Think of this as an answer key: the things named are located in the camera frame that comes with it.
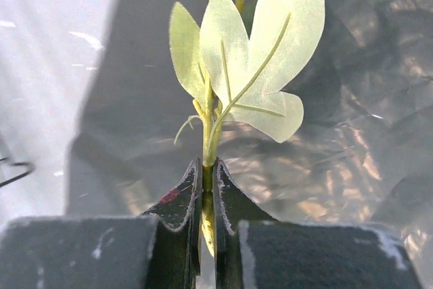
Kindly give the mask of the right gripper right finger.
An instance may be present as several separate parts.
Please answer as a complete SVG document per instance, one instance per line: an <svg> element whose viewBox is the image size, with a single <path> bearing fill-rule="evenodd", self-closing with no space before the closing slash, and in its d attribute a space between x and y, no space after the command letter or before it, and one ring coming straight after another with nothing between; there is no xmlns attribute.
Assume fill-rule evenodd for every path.
<svg viewBox="0 0 433 289"><path fill-rule="evenodd" d="M278 221L213 167L217 288L420 288L402 242L375 223Z"/></svg>

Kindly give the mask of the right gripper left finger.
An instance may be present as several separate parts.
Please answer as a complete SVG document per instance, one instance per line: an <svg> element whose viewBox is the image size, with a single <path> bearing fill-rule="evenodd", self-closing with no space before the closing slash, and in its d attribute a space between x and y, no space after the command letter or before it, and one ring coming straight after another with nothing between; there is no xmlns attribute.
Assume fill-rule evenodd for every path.
<svg viewBox="0 0 433 289"><path fill-rule="evenodd" d="M194 288L202 166L139 216L21 217L1 229L2 288Z"/></svg>

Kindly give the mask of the black wrapping paper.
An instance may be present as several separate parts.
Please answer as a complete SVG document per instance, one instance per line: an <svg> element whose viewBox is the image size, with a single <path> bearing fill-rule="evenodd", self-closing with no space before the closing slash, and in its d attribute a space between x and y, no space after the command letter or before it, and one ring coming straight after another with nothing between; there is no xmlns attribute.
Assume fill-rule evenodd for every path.
<svg viewBox="0 0 433 289"><path fill-rule="evenodd" d="M176 1L118 0L69 157L67 212L137 214L201 154L202 127L168 50ZM320 44L286 87L304 122L278 144L227 123L220 157L283 220L373 221L414 252L432 244L432 0L325 0Z"/></svg>

